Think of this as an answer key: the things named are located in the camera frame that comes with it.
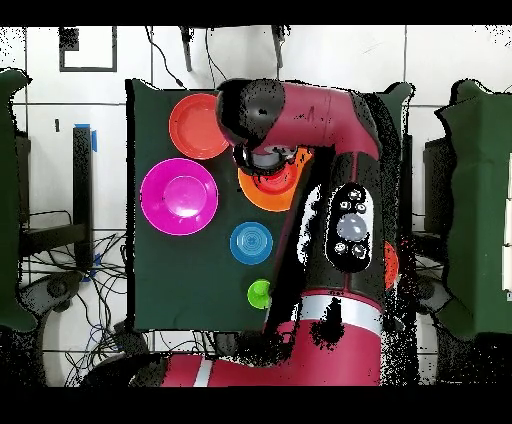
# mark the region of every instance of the green mat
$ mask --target green mat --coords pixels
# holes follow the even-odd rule
[[[212,90],[155,90],[132,80],[135,96],[135,190],[158,162],[184,157],[173,145],[168,121],[173,107],[192,93]],[[388,107],[395,127],[401,127],[402,103],[411,93],[408,84],[394,84],[378,96]],[[219,206],[200,232],[172,237],[154,229],[135,205],[135,328],[169,330],[259,330],[265,310],[252,307],[247,290],[257,279],[271,280],[285,212],[266,212],[241,191],[232,152],[200,162],[215,178]],[[244,221],[265,225],[274,240],[270,257],[247,266],[233,258],[229,237]]]
[[[22,332],[34,330],[37,321],[16,300],[20,194],[15,128],[10,100],[14,93],[27,85],[27,82],[27,77],[20,71],[0,70],[0,325]]]
[[[512,334],[512,302],[501,281],[512,95],[485,92],[479,85],[456,84],[450,106],[436,112],[457,156],[446,281],[455,299],[438,317],[462,339],[484,332]]]

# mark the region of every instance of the magenta plate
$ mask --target magenta plate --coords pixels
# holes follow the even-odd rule
[[[197,233],[208,225],[218,205],[212,175],[190,159],[167,159],[144,177],[140,204],[157,230],[173,236]]]

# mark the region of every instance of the blue bowl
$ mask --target blue bowl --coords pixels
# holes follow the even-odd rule
[[[244,222],[231,234],[229,248],[239,262],[257,265],[272,252],[272,234],[259,222]]]

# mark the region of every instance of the cable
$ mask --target cable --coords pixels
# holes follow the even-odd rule
[[[199,342],[196,340],[195,336],[194,336],[194,340],[187,340],[187,341],[178,343],[177,345],[175,345],[173,347],[170,347],[167,344],[167,342],[164,340],[164,336],[162,335],[162,332],[159,331],[158,333],[160,334],[160,339],[162,339],[163,344],[169,350],[169,352],[172,352],[172,351],[176,350],[178,347],[180,347],[180,346],[182,346],[182,345],[184,345],[186,343],[194,343],[194,345],[195,345],[194,348],[196,349],[197,353],[204,353],[205,355],[207,355],[206,347],[204,345],[201,346],[203,348],[203,352],[199,351],[199,349],[197,347],[199,345]]]
[[[215,62],[213,61],[211,55],[210,55],[210,50],[208,49],[208,28],[206,28],[206,31],[204,32],[204,43],[206,45],[206,54],[208,55],[208,64],[210,65],[210,72],[212,74],[212,79],[213,79],[213,88],[215,89],[216,85],[215,85],[215,78],[213,76],[213,70],[212,70],[212,63],[213,63],[213,66],[215,66],[215,68],[217,69],[217,71],[220,72],[220,74],[224,77],[224,81],[227,80],[226,78],[226,75],[224,75],[224,72],[222,72],[220,70],[220,68],[215,64]]]
[[[174,74],[169,71],[169,68],[167,67],[167,59],[165,57],[165,54],[164,52],[162,51],[162,49],[160,47],[158,47],[152,40],[151,40],[151,36],[149,35],[149,30],[148,30],[148,27],[145,26],[144,27],[146,29],[146,35],[148,36],[148,41],[149,41],[149,44],[151,44],[153,47],[156,47],[156,49],[160,52],[160,54],[162,55],[162,59],[164,60],[164,66],[165,66],[165,70],[167,71],[167,73],[174,78],[174,80],[176,81],[176,84],[178,84],[180,87],[184,88],[185,90],[188,90],[187,87],[185,87],[183,85],[183,83],[181,82],[181,80],[179,80],[178,78],[176,78],[174,76]]]
[[[121,245],[119,250],[121,251],[121,259],[123,260],[124,266],[126,268],[126,244]]]
[[[90,327],[89,339],[87,341],[87,345],[85,347],[86,353],[82,355],[82,357],[78,360],[74,360],[73,357],[69,354],[69,352],[65,353],[66,360],[71,365],[71,370],[68,373],[66,378],[65,386],[77,386],[80,385],[82,375],[84,371],[90,371],[94,368],[99,362],[108,358],[109,355],[114,354],[119,351],[116,346],[115,340],[113,338],[113,331],[111,330],[112,323],[112,312],[107,303],[108,296],[110,293],[115,294],[126,294],[122,291],[114,290],[113,287],[119,279],[126,279],[126,272],[124,272],[123,266],[111,264],[108,262],[104,262],[106,254],[108,254],[112,249],[115,248],[119,244],[119,242],[126,238],[126,233],[119,235],[117,233],[111,234],[108,237],[103,237],[101,239],[97,239],[92,241],[91,245],[94,246],[94,249],[98,249],[101,247],[102,243],[107,242],[105,249],[102,249],[102,253],[98,256],[99,265],[95,265],[89,272],[85,275],[88,276],[92,285],[94,286],[94,290],[98,295],[98,323],[94,323],[91,313],[90,313],[90,305],[84,300],[82,295],[77,293],[77,297],[82,303],[85,309],[85,319]],[[125,245],[120,247],[120,251],[124,252]],[[38,255],[33,255],[32,259],[35,264],[41,264],[46,266],[54,266],[63,270],[77,270],[76,268],[76,260],[74,255],[71,253],[69,248],[65,246],[66,251],[61,251],[57,249],[51,249],[48,251],[49,260],[44,260]],[[56,255],[61,254],[67,258],[70,258],[72,261],[64,260],[58,261]],[[96,273],[103,272],[107,274],[107,279],[104,283],[98,281],[93,274],[93,271]],[[57,271],[36,271],[37,273],[42,274],[55,274]],[[144,335],[144,338],[147,343],[147,335]]]

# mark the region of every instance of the black cable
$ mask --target black cable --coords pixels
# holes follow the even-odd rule
[[[432,267],[428,267],[426,266],[422,261],[420,261],[418,258],[415,258],[417,262],[419,262],[421,265],[423,265],[423,269],[421,267],[416,267],[416,269],[418,271],[428,271],[430,274],[432,274],[436,279],[439,278],[438,275],[436,275],[433,270],[438,268],[438,267],[443,267],[443,265],[435,265],[435,266],[432,266]]]
[[[156,44],[151,40],[151,36],[149,35],[148,27],[147,27],[147,26],[145,26],[144,28],[146,29],[146,35],[148,36],[149,44],[151,44],[153,47],[156,47],[156,49],[157,49],[157,50],[160,52],[160,54],[162,55],[162,58],[163,58],[163,60],[164,60],[165,70],[167,71],[167,73],[168,73],[171,77],[173,77],[173,78],[174,78],[174,80],[176,81],[176,84],[178,84],[180,87],[184,88],[185,90],[188,90],[188,88],[187,88],[187,87],[185,87],[185,86],[183,85],[183,83],[181,82],[181,80],[179,80],[178,78],[176,78],[176,77],[174,76],[174,74],[173,74],[171,71],[169,71],[169,68],[167,67],[167,59],[166,59],[166,57],[165,57],[164,52],[162,51],[162,49],[161,49],[160,47],[158,47],[158,46],[157,46],[157,45],[156,45]]]
[[[69,352],[64,352],[64,357],[68,361],[68,363],[72,366],[72,369],[69,371],[68,376],[66,378],[66,381],[64,382],[64,387],[69,387],[71,383],[75,380],[78,380],[78,383],[80,383],[80,371],[82,371],[85,368],[82,368],[82,363],[85,360],[85,355],[82,356],[77,362],[73,359],[71,354]],[[73,378],[71,378],[71,373],[75,371],[75,375]]]
[[[123,260],[124,266],[126,268],[126,244],[123,244],[121,247],[119,247],[119,250],[121,251],[121,259]]]
[[[56,266],[58,268],[61,268],[61,269],[64,269],[64,270],[67,270],[67,271],[77,271],[79,270],[76,266],[73,267],[73,266],[67,266],[67,265],[64,265],[64,264],[61,264],[59,262],[57,262],[55,260],[55,258],[53,257],[52,255],[52,251],[51,250],[47,250],[46,253],[48,253],[48,256],[50,257],[50,260],[52,261],[52,263],[45,263],[41,258],[39,258],[38,256],[36,255],[33,255],[36,259],[38,259],[39,261],[43,262],[43,265],[50,265],[50,266]],[[100,269],[101,270],[104,270],[104,269],[112,269],[112,270],[116,270],[116,269],[119,269],[121,268],[120,266],[118,265],[113,265],[113,266],[110,266],[110,267],[99,267],[99,268],[93,268],[93,270],[97,270],[99,271]]]
[[[82,305],[84,305],[84,308],[85,308],[85,319],[87,320],[87,323],[91,326],[91,327],[95,327],[94,324],[91,323],[91,320],[89,319],[89,309],[87,308],[87,303],[85,303],[85,300],[82,298],[82,296],[80,296],[79,293],[76,294],[76,296],[80,299],[80,302],[82,302]]]
[[[199,349],[197,348],[197,345],[199,345],[199,342],[196,340],[195,336],[194,336],[194,340],[187,340],[187,341],[184,341],[184,342],[178,343],[177,345],[175,345],[175,346],[173,346],[173,347],[170,347],[170,346],[167,344],[167,342],[164,340],[164,336],[162,335],[162,332],[161,332],[161,331],[159,331],[158,333],[160,334],[160,338],[162,339],[163,344],[164,344],[164,345],[165,345],[165,347],[169,350],[169,352],[174,351],[176,348],[178,348],[178,347],[180,347],[181,345],[184,345],[184,344],[186,344],[186,343],[194,343],[194,345],[195,345],[195,346],[194,346],[194,348],[198,351],[198,353],[205,353],[205,354],[207,353],[207,352],[206,352],[206,347],[205,347],[204,345],[203,345],[203,346],[201,346],[201,347],[203,348],[203,352],[200,352],[200,351],[199,351]]]
[[[94,277],[92,278],[92,282],[93,282],[94,289],[96,290],[96,294],[98,295],[98,314],[99,314],[98,318],[99,318],[100,326],[105,329],[105,331],[108,333],[108,335],[112,335],[113,333],[110,330],[110,324],[112,324],[112,312],[110,311],[110,307],[108,306],[108,303],[101,295],[101,292],[98,289],[98,286],[96,285],[96,279]],[[103,310],[105,313],[105,320],[106,320],[105,324],[103,324],[101,322],[101,304],[102,303],[103,303]]]
[[[110,285],[110,287],[108,287],[108,286],[107,286],[107,283],[108,283],[108,281],[109,281],[110,279],[112,279],[112,278],[114,278],[114,281],[113,281],[113,283]],[[121,277],[117,277],[117,276],[115,276],[115,277],[114,277],[114,276],[109,277],[105,283],[100,283],[98,280],[96,280],[96,284],[99,284],[100,286],[102,286],[102,289],[101,289],[100,291],[102,291],[105,287],[108,287],[107,294],[105,295],[105,299],[107,298],[107,296],[108,296],[108,294],[109,294],[110,292],[112,292],[112,293],[114,293],[114,294],[126,294],[126,293],[128,293],[128,292],[120,292],[120,291],[116,291],[116,290],[114,290],[114,289],[112,288],[112,286],[116,283],[116,281],[117,281],[119,278],[121,278]]]
[[[220,72],[220,74],[222,75],[222,77],[224,78],[224,81],[227,80],[226,78],[226,75],[224,75],[224,72],[222,72],[220,70],[220,68],[215,64],[215,62],[213,61],[211,55],[210,55],[210,50],[208,48],[208,28],[206,28],[206,31],[204,33],[204,43],[206,45],[206,54],[208,55],[208,64],[213,63],[213,66],[215,66],[215,68],[217,69],[217,71]],[[215,78],[213,77],[213,70],[212,70],[212,66],[210,64],[210,72],[212,73],[212,79],[213,79],[213,88],[215,89]]]

